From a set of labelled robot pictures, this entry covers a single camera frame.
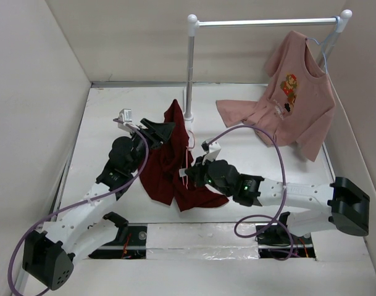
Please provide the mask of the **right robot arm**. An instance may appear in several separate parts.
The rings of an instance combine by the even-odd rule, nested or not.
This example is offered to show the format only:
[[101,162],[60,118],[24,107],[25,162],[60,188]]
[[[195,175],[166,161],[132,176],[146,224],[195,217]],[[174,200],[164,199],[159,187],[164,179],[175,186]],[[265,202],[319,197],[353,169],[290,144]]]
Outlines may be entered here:
[[275,235],[282,242],[331,229],[358,237],[369,233],[370,197],[348,178],[337,177],[333,183],[322,185],[283,184],[239,173],[225,160],[201,158],[193,167],[181,169],[179,175],[189,177],[196,187],[209,185],[246,207],[301,208],[300,213],[280,215],[282,223],[275,227]]

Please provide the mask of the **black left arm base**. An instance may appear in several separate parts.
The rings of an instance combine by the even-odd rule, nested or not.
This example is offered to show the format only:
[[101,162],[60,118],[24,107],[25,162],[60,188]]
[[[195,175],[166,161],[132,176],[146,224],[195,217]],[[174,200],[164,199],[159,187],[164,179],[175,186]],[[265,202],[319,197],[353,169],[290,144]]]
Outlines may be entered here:
[[89,254],[90,259],[146,259],[147,224],[130,224],[128,220],[114,212],[104,215],[103,218],[111,221],[118,231],[114,240]]

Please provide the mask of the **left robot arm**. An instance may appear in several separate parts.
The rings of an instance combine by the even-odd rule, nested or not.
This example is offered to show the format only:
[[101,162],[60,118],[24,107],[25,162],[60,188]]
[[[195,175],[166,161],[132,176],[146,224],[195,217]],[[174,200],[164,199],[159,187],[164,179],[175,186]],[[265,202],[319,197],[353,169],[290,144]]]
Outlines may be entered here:
[[126,241],[128,221],[111,210],[139,177],[151,150],[171,138],[174,122],[142,119],[139,126],[117,120],[129,136],[114,140],[102,172],[81,201],[62,208],[65,215],[44,231],[32,229],[24,238],[22,268],[47,290],[62,287],[75,264],[98,247]]

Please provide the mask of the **dark red t shirt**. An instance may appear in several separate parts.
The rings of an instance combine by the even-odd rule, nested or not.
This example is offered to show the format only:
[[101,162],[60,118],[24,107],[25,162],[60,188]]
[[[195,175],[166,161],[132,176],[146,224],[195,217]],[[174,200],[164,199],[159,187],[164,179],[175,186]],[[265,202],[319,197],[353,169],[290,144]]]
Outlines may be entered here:
[[[176,201],[181,212],[192,208],[217,208],[227,204],[227,197],[216,194],[207,187],[195,187],[190,178],[188,189],[183,185],[179,169],[185,168],[185,150],[189,136],[177,100],[173,100],[164,112],[164,121],[175,123],[171,138],[160,149],[150,151],[140,174],[141,184],[148,196],[166,205]],[[189,153],[189,167],[192,161],[192,154]]]

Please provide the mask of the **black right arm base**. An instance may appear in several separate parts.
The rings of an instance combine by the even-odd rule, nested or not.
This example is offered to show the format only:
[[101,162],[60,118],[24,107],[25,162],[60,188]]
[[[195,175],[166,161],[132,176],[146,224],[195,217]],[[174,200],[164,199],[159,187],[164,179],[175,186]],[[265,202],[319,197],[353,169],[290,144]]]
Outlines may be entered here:
[[[291,235],[293,254],[291,258],[316,258],[311,235],[298,237]],[[283,260],[290,251],[290,240],[285,230],[277,223],[260,233],[255,241],[258,244],[259,258]]]

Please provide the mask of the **pink wire hanger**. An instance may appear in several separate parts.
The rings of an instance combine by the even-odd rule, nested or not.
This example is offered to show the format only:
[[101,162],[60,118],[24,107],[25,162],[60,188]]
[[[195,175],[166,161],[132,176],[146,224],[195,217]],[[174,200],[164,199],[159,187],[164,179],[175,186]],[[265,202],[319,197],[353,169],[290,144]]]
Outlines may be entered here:
[[[193,138],[193,145],[191,146],[190,144],[187,145],[186,150],[185,150],[185,169],[189,168],[190,162],[189,162],[189,153],[195,148],[196,146],[196,138],[194,133],[191,130],[187,131],[187,134]],[[188,189],[188,176],[182,176],[182,182],[183,185],[185,186],[185,189]]]

